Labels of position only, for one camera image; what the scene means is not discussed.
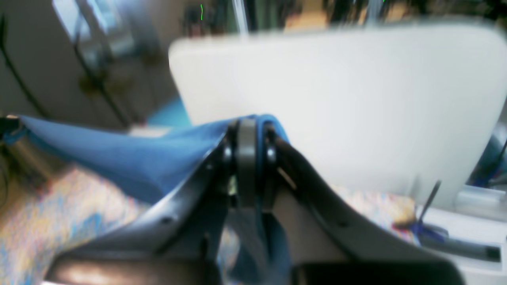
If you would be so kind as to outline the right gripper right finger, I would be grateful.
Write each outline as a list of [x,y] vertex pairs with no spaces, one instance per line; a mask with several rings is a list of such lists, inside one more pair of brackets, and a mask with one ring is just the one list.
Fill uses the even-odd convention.
[[285,285],[463,285],[445,258],[370,222],[309,161],[263,126],[262,209],[279,222],[288,251]]

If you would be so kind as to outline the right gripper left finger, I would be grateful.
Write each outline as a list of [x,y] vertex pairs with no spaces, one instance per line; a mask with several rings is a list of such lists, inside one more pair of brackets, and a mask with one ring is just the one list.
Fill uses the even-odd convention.
[[45,285],[220,285],[229,224],[258,268],[257,130],[231,123],[196,170],[137,220],[58,255]]

